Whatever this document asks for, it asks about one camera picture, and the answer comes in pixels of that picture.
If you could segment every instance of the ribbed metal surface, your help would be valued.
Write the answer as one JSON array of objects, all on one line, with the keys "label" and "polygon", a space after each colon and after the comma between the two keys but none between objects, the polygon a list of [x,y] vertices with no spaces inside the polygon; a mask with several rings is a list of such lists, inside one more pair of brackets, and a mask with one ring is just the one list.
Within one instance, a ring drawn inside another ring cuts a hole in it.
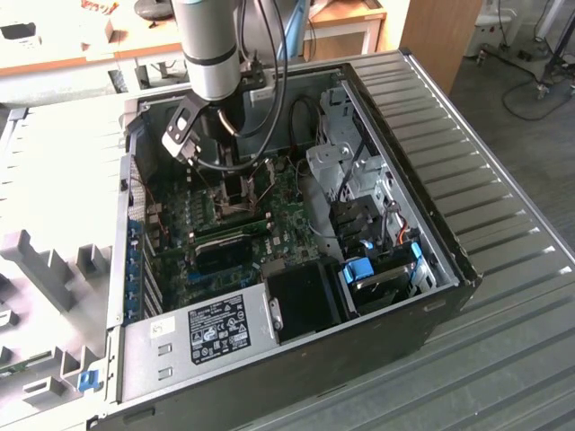
[{"label": "ribbed metal surface", "polygon": [[572,259],[416,62],[351,63],[484,281],[415,355],[246,429],[572,429]]}]

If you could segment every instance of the green circuit board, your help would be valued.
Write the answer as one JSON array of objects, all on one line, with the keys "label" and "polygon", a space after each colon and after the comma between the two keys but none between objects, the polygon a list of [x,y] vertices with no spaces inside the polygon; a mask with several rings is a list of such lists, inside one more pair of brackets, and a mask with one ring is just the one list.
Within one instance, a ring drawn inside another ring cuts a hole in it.
[{"label": "green circuit board", "polygon": [[[303,199],[298,198],[296,170],[285,160],[271,159],[275,181],[259,169],[253,176],[256,197],[263,197],[255,210],[237,211],[222,217],[214,196],[219,183],[208,185],[192,171],[180,180],[158,184],[152,189],[161,206],[158,216],[169,232],[165,238],[157,226],[149,228],[155,242],[154,271],[164,293],[164,311],[206,300],[263,280],[262,270],[271,264],[296,265],[316,259],[318,250],[308,227]],[[252,236],[252,258],[234,268],[201,275],[194,262],[195,248],[202,243],[248,233]]]}]

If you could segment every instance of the motherboard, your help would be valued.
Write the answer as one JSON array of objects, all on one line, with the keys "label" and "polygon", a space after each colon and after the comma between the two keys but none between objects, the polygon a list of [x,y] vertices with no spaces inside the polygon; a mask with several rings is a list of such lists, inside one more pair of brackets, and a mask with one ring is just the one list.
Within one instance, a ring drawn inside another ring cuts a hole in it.
[{"label": "motherboard", "polygon": [[176,180],[153,184],[146,229],[164,311],[252,286],[276,270],[316,259],[296,182],[301,175],[287,156],[265,159],[243,178],[246,198],[239,203],[222,196],[221,177],[192,168]]}]

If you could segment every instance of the sticker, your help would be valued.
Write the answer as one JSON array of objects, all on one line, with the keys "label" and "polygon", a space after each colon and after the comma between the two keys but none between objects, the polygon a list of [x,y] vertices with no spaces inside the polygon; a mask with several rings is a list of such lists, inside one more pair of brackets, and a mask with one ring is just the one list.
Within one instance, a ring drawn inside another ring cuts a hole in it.
[{"label": "sticker", "polygon": [[158,337],[169,334],[176,330],[176,318],[175,316],[168,317],[167,319],[161,319],[160,321],[153,321],[150,324],[150,338],[157,339]]},{"label": "sticker", "polygon": [[195,365],[251,345],[242,295],[191,310],[188,316],[191,362]]}]

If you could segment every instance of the power supply label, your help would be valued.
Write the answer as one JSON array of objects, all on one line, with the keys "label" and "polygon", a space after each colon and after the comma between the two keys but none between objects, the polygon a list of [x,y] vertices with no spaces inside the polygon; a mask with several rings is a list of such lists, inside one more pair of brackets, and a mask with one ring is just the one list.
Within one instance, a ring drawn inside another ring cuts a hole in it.
[{"label": "power supply label", "polygon": [[242,295],[192,310],[188,316],[195,365],[251,345]]}]

